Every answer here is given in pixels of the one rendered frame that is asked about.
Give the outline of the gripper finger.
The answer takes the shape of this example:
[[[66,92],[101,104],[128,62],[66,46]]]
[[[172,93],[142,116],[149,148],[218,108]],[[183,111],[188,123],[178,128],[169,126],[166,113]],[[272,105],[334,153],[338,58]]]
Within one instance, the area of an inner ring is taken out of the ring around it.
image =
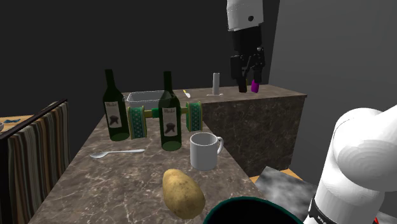
[[[261,83],[262,81],[262,71],[265,67],[265,61],[259,58],[252,58],[250,69],[253,72],[253,78],[255,83]]]
[[[234,55],[230,57],[231,77],[236,80],[239,92],[246,93],[246,77],[249,71],[249,62],[251,57],[248,55]]]

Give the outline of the green patterned dumbbell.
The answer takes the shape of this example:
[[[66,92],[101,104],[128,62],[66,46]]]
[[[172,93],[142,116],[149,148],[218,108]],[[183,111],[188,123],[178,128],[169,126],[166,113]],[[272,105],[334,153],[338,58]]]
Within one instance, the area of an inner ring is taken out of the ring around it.
[[[202,103],[186,103],[181,107],[181,114],[186,115],[186,128],[189,132],[202,130]],[[144,106],[127,108],[130,136],[132,139],[147,137],[147,118],[158,118],[158,108],[144,109]]]

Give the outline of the silver spoon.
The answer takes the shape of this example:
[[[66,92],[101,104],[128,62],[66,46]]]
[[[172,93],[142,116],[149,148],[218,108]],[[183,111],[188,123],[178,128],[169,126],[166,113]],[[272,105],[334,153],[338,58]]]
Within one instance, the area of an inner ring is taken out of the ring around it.
[[[145,149],[137,149],[137,150],[122,150],[122,151],[103,151],[103,152],[98,152],[98,153],[92,153],[90,154],[90,157],[92,158],[103,158],[106,155],[110,153],[140,153],[144,152]]]

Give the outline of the black bowl with teal rim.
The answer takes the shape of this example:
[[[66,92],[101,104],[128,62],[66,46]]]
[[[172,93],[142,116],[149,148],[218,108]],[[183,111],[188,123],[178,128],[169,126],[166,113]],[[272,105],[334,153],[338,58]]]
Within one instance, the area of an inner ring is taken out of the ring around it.
[[[277,204],[257,197],[233,197],[216,205],[203,224],[303,224]]]

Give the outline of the green wine bottle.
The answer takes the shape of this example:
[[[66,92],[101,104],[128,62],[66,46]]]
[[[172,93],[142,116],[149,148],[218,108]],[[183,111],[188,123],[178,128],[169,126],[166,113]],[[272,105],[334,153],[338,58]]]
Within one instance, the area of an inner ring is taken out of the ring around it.
[[[105,69],[107,89],[102,98],[109,137],[112,141],[123,141],[129,136],[129,123],[123,94],[117,89],[112,69]]]
[[[181,147],[181,106],[172,89],[172,75],[164,71],[164,93],[158,102],[162,149],[176,151]]]

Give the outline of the grey plastic tub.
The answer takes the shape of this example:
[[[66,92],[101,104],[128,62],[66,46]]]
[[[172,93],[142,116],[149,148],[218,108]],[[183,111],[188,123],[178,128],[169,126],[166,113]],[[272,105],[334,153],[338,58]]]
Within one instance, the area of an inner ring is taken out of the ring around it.
[[[143,92],[131,92],[126,98],[126,107],[139,108],[144,107],[145,110],[150,110],[158,107],[161,100],[166,100],[171,97],[168,91],[155,90]]]

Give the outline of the grey upright cylinder on base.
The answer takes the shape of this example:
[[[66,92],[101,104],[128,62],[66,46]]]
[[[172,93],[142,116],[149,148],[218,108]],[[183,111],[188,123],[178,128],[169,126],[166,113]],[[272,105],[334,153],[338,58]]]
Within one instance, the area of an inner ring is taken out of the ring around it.
[[[212,75],[212,93],[207,96],[222,95],[219,91],[220,73],[213,73]]]

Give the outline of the wooden side table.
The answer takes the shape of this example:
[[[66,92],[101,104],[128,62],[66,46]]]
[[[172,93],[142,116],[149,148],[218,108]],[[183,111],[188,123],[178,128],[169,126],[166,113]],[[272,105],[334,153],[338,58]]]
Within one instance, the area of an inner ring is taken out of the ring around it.
[[[25,127],[27,125],[26,120],[31,117],[33,117],[33,115],[0,117],[0,123],[4,123],[3,129],[0,130],[0,135],[9,130]]]

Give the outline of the white mug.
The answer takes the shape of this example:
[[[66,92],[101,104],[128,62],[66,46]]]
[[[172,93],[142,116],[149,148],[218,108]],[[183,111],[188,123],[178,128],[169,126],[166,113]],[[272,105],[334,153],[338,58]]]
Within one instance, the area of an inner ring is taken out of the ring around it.
[[[198,132],[190,138],[190,163],[199,171],[209,171],[217,165],[224,145],[222,137],[210,132]]]

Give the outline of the brown potato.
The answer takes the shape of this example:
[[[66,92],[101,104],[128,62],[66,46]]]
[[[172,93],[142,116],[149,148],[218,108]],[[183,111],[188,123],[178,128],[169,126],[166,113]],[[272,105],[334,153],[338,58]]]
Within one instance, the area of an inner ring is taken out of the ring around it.
[[[168,169],[162,180],[165,205],[184,220],[198,216],[205,206],[199,185],[179,169]]]

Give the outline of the striped fabric sofa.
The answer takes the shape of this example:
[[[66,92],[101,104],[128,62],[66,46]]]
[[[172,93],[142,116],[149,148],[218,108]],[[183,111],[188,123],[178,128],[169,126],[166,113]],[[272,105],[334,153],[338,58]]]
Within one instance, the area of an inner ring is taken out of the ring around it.
[[[70,162],[66,99],[0,134],[0,224],[28,224]]]

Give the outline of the grey marbled robot stand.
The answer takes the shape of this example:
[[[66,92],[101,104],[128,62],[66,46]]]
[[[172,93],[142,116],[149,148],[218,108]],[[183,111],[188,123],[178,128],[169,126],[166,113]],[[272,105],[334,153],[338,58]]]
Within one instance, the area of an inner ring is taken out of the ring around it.
[[[317,186],[266,166],[254,183],[266,200],[273,202],[303,221],[309,212]]]

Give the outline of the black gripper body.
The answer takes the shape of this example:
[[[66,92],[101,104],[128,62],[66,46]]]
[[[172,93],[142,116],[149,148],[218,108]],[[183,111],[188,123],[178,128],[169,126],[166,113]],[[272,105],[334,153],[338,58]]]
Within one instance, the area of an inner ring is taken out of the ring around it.
[[[237,55],[230,57],[230,62],[236,61],[237,56],[252,56],[259,54],[260,62],[264,62],[264,51],[262,48],[261,27],[254,26],[238,31],[232,31],[233,49],[238,52]]]

